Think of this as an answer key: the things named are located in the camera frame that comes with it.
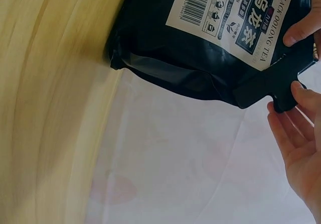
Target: white label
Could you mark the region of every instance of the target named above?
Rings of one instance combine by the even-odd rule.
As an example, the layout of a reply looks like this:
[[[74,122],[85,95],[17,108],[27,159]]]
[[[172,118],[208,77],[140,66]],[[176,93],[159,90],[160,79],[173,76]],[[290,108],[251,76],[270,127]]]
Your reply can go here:
[[[271,64],[291,0],[175,0],[166,25],[222,47],[248,65]]]

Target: wood grain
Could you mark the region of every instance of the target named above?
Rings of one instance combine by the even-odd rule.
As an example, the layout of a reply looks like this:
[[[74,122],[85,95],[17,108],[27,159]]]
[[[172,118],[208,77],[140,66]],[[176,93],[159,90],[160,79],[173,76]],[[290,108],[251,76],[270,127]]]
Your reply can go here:
[[[122,0],[0,0],[0,223],[83,223]]]

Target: hand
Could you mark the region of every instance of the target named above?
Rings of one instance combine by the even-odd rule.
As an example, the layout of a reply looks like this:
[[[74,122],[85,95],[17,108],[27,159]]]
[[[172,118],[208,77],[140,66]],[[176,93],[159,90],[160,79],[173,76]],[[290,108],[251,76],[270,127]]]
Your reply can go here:
[[[299,105],[277,114],[269,103],[268,121],[290,186],[321,223],[321,94],[305,90],[299,82],[294,82],[291,89]]]
[[[285,33],[283,42],[287,47],[307,38],[314,33],[314,42],[318,56],[321,56],[321,0],[312,0],[310,13],[294,24]]]

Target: black oolong tea package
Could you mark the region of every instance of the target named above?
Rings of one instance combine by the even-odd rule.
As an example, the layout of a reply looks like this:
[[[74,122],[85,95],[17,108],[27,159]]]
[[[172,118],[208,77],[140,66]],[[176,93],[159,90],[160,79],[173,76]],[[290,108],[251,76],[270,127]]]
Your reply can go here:
[[[270,95],[281,113],[315,63],[312,36],[292,48],[282,40],[309,11],[310,0],[125,0],[105,55],[184,96],[247,108]]]

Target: white sheet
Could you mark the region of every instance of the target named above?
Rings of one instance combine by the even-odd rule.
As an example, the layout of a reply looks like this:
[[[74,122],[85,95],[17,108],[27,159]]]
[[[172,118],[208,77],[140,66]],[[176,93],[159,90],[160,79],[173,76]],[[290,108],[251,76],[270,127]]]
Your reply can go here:
[[[301,80],[321,90],[321,65]],[[314,223],[285,177],[268,98],[247,110],[178,96],[125,71],[87,223]]]

